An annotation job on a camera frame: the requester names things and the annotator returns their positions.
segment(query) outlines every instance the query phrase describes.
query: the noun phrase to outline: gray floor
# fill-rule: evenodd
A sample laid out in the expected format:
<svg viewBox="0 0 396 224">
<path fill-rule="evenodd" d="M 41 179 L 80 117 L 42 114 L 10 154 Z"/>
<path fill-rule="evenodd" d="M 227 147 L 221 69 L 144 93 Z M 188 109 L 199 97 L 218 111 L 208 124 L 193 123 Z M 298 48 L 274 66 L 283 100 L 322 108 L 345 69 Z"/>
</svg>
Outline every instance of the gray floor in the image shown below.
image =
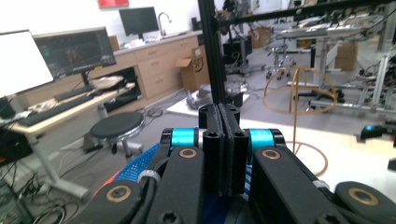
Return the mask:
<svg viewBox="0 0 396 224">
<path fill-rule="evenodd" d="M 360 45 L 360 64 L 366 67 L 377 62 L 376 55 L 382 52 L 375 51 L 375 45 L 362 44 Z M 254 49 L 253 53 L 249 55 L 249 63 L 267 63 L 271 64 L 272 56 L 267 56 L 268 52 L 263 49 Z M 291 54 L 299 65 L 309 65 L 309 54 L 299 53 Z M 346 83 L 354 76 L 355 72 L 351 72 L 342 76 L 331 77 L 336 84 Z M 228 76 L 230 81 L 241 82 L 246 81 L 249 85 L 248 93 L 249 99 L 241 107 L 241 118 L 259 120 L 270 123 L 279 123 L 284 125 L 293 124 L 293 116 L 279 114 L 265 107 L 262 104 L 263 88 L 267 83 L 265 74 L 262 71 L 253 72 L 250 77 L 241 77 L 239 75 Z M 281 80 L 274 80 L 271 88 L 278 88 L 287 86 L 290 77 L 283 77 Z M 349 102 L 356 103 L 359 98 L 359 92 L 346 91 L 346 99 Z M 176 127 L 194 127 L 197 126 L 198 120 L 196 117 L 181 116 L 177 114 L 166 113 L 165 109 L 183 99 L 186 92 L 180 91 L 175 95 L 169 96 L 168 99 L 159 102 L 151 108 L 146 108 L 146 112 L 152 113 L 154 116 L 146 117 L 147 127 L 134 139 L 134 141 L 144 144 L 145 150 L 154 146 L 159 142 L 161 133 L 164 128 Z M 306 110 L 310 99 L 301 99 L 299 107 L 301 110 Z M 280 107 L 284 107 L 289 102 L 289 97 L 285 92 L 280 93 L 276 98 L 271 98 L 269 101 Z M 385 119 L 392 119 L 392 116 L 379 116 L 378 114 L 362 115 L 358 111 L 349 111 L 345 109 L 335 108 L 328 113 L 316 114 L 310 116 L 300 116 L 297 125 L 300 127 L 325 130 L 335 133 L 354 134 L 359 133 L 366 124 L 377 124 L 383 122 Z M 59 167 L 59 173 L 65 174 L 64 178 L 71 180 L 77 184 L 89 188 L 92 192 L 96 192 L 106 180 L 113 176 L 118 170 L 122 169 L 127 160 L 124 158 L 124 152 L 119 150 L 116 155 L 112 155 L 109 148 L 103 148 L 91 154 L 84 154 L 80 149 L 66 150 L 52 161 L 55 167 Z M 66 202 L 78 203 L 78 212 L 83 209 L 86 203 L 80 203 L 78 200 L 65 195 L 56 189 L 52 189 L 49 193 L 43 191 L 41 195 L 36 195 L 33 200 L 25 200 L 33 215 L 38 215 L 47 207 L 51 206 L 50 200 L 58 198 L 64 199 Z M 229 223 L 235 223 L 238 219 L 239 223 L 247 223 L 250 219 L 247 206 L 243 201 L 237 201 L 233 204 L 233 209 L 239 211 L 243 208 L 243 215 L 239 217 L 227 219 Z M 73 215 L 76 207 L 73 204 L 66 206 L 67 217 Z"/>
</svg>

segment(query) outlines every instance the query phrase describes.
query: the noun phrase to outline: computer monitor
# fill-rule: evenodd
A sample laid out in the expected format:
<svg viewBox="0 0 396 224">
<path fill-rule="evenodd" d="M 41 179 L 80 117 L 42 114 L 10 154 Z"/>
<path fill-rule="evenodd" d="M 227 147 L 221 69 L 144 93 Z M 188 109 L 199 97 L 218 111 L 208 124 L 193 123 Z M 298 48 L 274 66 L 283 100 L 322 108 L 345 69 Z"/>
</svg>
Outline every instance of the computer monitor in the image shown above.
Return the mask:
<svg viewBox="0 0 396 224">
<path fill-rule="evenodd" d="M 122 26 L 126 35 L 138 35 L 160 30 L 154 7 L 120 9 Z"/>
<path fill-rule="evenodd" d="M 0 52 L 0 98 L 53 81 L 28 30 L 0 34 Z"/>
<path fill-rule="evenodd" d="M 106 27 L 34 35 L 53 78 L 86 74 L 94 69 L 116 64 Z"/>
</svg>

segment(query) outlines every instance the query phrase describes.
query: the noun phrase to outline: wall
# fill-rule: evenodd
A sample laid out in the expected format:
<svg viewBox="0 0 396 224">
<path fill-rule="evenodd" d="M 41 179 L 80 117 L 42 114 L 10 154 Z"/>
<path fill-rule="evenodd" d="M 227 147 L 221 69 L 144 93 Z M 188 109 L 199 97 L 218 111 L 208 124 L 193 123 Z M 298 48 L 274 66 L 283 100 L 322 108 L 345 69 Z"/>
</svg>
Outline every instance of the wall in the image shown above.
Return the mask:
<svg viewBox="0 0 396 224">
<path fill-rule="evenodd" d="M 125 36 L 118 8 L 100 9 L 96 0 L 18 0 L 1 1 L 0 33 L 29 29 L 33 35 L 105 26 L 119 43 L 137 36 Z M 166 33 L 191 30 L 191 18 L 200 18 L 197 0 L 130 0 L 129 7 L 155 7 L 157 15 L 165 11 L 172 23 L 163 18 Z"/>
</svg>

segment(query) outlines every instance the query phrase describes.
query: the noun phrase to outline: black vertical pole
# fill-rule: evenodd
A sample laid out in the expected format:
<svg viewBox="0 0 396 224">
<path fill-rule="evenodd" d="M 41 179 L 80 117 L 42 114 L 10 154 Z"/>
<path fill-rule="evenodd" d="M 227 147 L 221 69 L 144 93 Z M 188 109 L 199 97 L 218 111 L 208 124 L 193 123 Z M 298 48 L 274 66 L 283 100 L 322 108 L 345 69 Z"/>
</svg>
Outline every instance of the black vertical pole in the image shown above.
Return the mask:
<svg viewBox="0 0 396 224">
<path fill-rule="evenodd" d="M 198 0 L 213 103 L 225 104 L 224 62 L 221 60 L 214 0 Z"/>
</svg>

